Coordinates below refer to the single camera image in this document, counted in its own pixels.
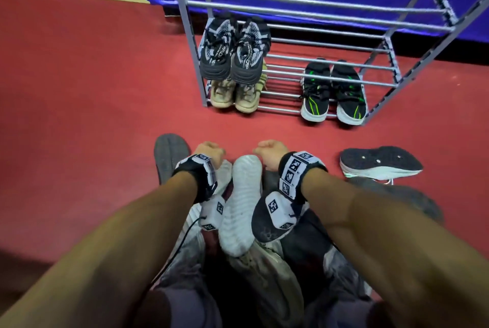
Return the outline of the black left wristband with markers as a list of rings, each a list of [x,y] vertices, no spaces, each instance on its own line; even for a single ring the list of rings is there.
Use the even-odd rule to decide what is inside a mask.
[[[211,157],[199,153],[184,158],[177,163],[172,177],[179,172],[188,172],[197,183],[197,194],[193,204],[207,202],[214,195],[218,181]]]

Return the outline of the person's right forearm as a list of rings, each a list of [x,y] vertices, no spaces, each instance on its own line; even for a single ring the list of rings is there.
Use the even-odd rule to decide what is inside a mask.
[[[309,170],[301,191],[399,328],[489,328],[489,260],[393,197]]]

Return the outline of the person's left forearm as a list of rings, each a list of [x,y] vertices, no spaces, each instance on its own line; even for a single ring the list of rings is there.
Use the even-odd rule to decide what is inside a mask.
[[[88,234],[0,317],[0,328],[121,328],[167,261],[197,195],[179,172]]]

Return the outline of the person's right hand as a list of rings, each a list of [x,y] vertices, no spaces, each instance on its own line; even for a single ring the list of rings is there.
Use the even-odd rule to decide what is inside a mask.
[[[277,140],[265,140],[258,143],[253,153],[260,157],[266,167],[266,170],[277,172],[279,170],[280,161],[288,154],[290,150],[284,143]]]

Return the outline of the black shoe with white midsole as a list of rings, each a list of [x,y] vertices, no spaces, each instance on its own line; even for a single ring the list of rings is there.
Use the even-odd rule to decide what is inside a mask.
[[[377,181],[415,176],[424,169],[410,152],[396,146],[348,148],[339,153],[339,165],[347,178],[366,177]]]

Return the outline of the grey metal shoe rack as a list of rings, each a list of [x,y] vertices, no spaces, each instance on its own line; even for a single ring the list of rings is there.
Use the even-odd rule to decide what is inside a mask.
[[[352,66],[358,72],[368,109],[361,126],[489,10],[489,0],[475,0],[461,14],[449,0],[176,2],[205,107],[211,106],[211,80],[202,77],[199,60],[206,26],[214,17],[230,14],[238,32],[249,17],[259,16],[270,28],[271,48],[264,58],[267,80],[258,110],[300,115],[300,80],[307,77],[306,66],[322,57],[330,70],[337,64]],[[344,81],[331,76],[317,78],[330,80],[331,85],[332,81]],[[326,119],[338,120],[336,108],[331,87]]]

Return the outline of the person's left leg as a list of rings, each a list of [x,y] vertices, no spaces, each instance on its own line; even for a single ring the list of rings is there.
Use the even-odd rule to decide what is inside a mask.
[[[223,328],[205,282],[204,263],[205,239],[197,232],[145,295],[131,328]]]

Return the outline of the dirty beige shoe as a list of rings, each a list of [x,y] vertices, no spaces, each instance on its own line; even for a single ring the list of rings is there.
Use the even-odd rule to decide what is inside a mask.
[[[301,328],[304,300],[296,275],[273,248],[254,242],[240,257],[227,256],[249,284],[265,328]]]

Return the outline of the black wristband with markers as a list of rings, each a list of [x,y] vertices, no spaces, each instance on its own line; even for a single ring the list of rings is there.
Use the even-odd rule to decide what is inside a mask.
[[[197,183],[197,194],[193,204],[207,202],[214,195],[218,181],[211,157],[199,153],[184,158],[177,163],[172,177],[179,172],[188,172]]]
[[[307,151],[286,153],[279,163],[278,191],[291,202],[303,205],[306,200],[301,185],[307,172],[313,168],[328,172],[321,159]]]

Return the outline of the grey shoe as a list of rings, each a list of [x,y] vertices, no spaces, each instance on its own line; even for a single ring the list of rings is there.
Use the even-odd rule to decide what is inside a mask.
[[[441,225],[445,224],[442,209],[433,199],[417,189],[405,185],[383,184],[366,177],[351,177],[347,178],[346,181],[363,189],[394,196],[401,202],[409,203],[412,207],[422,211]]]
[[[178,162],[191,154],[186,140],[174,133],[162,134],[154,146],[154,159],[160,185],[171,177]]]

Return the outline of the black white patterned sneaker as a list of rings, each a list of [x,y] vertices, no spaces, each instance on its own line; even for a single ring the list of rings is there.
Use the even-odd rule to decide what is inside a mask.
[[[257,84],[270,48],[271,31],[266,22],[259,16],[249,17],[236,35],[231,79],[244,86]]]
[[[230,14],[214,17],[206,26],[199,69],[203,78],[223,81],[229,78],[231,57],[236,46],[237,24]]]

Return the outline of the white ribbed sole shoe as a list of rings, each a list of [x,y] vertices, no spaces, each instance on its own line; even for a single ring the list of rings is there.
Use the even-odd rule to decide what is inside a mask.
[[[217,189],[216,189],[214,195],[221,195],[223,197],[224,192],[225,192],[228,184],[231,181],[231,174],[232,174],[232,164],[231,164],[231,162],[224,160],[223,164],[217,170],[217,173],[216,173],[218,186],[217,186]],[[173,257],[173,255],[178,251],[180,245],[183,247],[188,242],[192,241],[194,238],[197,238],[198,241],[200,242],[200,244],[204,245],[203,244],[204,239],[202,236],[202,232],[216,232],[217,231],[217,230],[214,230],[214,231],[202,230],[198,224],[199,214],[200,214],[200,203],[196,203],[189,210],[189,213],[187,215],[185,223],[182,227],[182,230],[180,231],[180,234],[177,238],[174,249],[172,250],[172,252],[170,254],[170,257]]]
[[[262,163],[248,154],[237,158],[231,171],[233,188],[223,209],[223,222],[218,230],[219,243],[229,257],[243,256],[255,237],[251,222],[261,197]]]

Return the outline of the person's leg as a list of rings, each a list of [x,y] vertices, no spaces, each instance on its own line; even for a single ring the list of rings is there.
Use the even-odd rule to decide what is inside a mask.
[[[145,295],[131,328],[223,328],[205,282],[204,263],[205,239],[197,232]]]
[[[305,310],[303,328],[395,328],[382,302],[336,247],[324,256],[327,286]]]

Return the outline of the black right wristband with markers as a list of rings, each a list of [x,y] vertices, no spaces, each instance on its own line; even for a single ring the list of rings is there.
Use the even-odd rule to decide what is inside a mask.
[[[321,159],[307,151],[286,153],[279,163],[278,191],[291,202],[303,205],[306,200],[301,185],[307,172],[313,168],[328,172]]]

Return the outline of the black green striped sneaker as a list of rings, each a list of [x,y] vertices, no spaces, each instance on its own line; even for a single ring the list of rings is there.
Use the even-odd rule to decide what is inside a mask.
[[[300,109],[301,117],[313,123],[320,123],[326,120],[329,101],[331,96],[331,81],[317,78],[318,76],[330,77],[331,71],[328,63],[324,63],[322,57],[310,62],[300,80],[302,87],[302,106]]]
[[[337,101],[336,115],[340,122],[350,126],[360,126],[367,115],[364,86],[358,72],[352,66],[332,65],[331,77],[344,79],[332,81],[333,93]]]

